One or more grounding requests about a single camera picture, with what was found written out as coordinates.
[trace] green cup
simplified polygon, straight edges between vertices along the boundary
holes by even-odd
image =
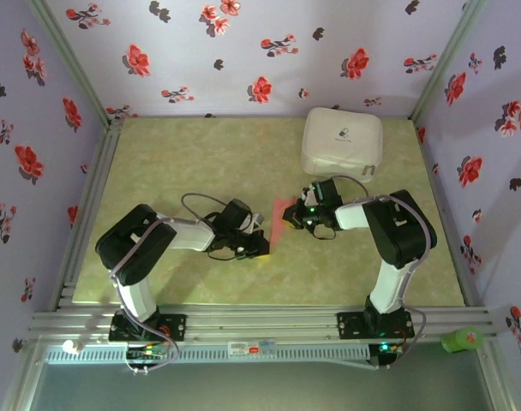
[[[441,338],[441,346],[448,353],[456,353],[464,349],[478,349],[483,345],[483,334],[476,327],[464,327],[445,334]]]

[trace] green tabletop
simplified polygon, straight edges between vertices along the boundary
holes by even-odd
[[[265,216],[270,238],[275,198],[297,197],[315,177],[301,169],[303,118],[132,118],[126,120],[89,240],[75,302],[116,301],[96,241],[140,203],[192,218],[180,205],[187,192],[238,198]],[[421,306],[462,306],[451,255],[413,123],[382,120],[384,154],[367,186],[372,194],[405,188],[434,226],[438,245],[413,277],[406,301]],[[344,201],[362,195],[338,181]],[[220,207],[189,199],[201,215]],[[169,250],[150,276],[158,303],[362,305],[373,289],[380,256],[369,229],[338,232],[318,241],[286,229],[265,259],[218,262],[204,253]]]

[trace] floral wallpaper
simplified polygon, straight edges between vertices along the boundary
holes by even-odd
[[[26,4],[0,2],[0,409],[33,313],[48,309],[100,131]]]
[[[109,116],[121,107],[138,116],[296,116],[316,106],[408,116],[464,7],[464,0],[46,2]]]
[[[419,140],[455,252],[483,302],[506,311],[499,342],[521,401],[521,0],[487,3],[432,97]]]

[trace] white box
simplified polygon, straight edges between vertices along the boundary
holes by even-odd
[[[382,123],[370,114],[316,107],[308,113],[301,166],[314,176],[369,182],[382,161]]]

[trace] pink cloth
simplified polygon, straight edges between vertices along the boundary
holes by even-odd
[[[279,241],[279,238],[284,233],[287,223],[281,218],[284,216],[284,211],[287,207],[294,205],[296,199],[283,200],[274,199],[274,206],[272,209],[272,233],[270,234],[270,249],[272,250]]]

